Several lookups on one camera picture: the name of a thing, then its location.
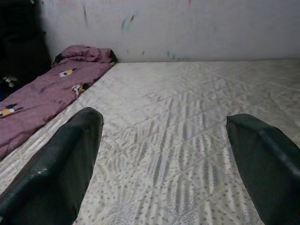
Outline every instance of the bed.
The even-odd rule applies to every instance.
[[[226,116],[249,113],[300,146],[300,60],[118,63],[0,162],[0,193],[77,111],[104,116],[76,225],[263,224]]]

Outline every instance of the black object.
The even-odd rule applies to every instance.
[[[0,225],[72,225],[93,174],[103,117],[84,108],[54,134],[0,196]]]
[[[227,117],[244,185],[266,225],[300,224],[300,149],[278,128],[248,115]]]
[[[24,86],[51,68],[37,17],[34,0],[0,0],[0,80],[9,75]]]

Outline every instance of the purple blanket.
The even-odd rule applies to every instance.
[[[0,161],[108,71],[111,55],[110,49],[71,46],[53,69],[0,102]]]

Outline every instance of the mattress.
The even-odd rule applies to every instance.
[[[226,116],[249,113],[300,146],[300,60],[119,63],[0,162],[0,193],[72,115],[105,120],[76,225],[263,224]]]

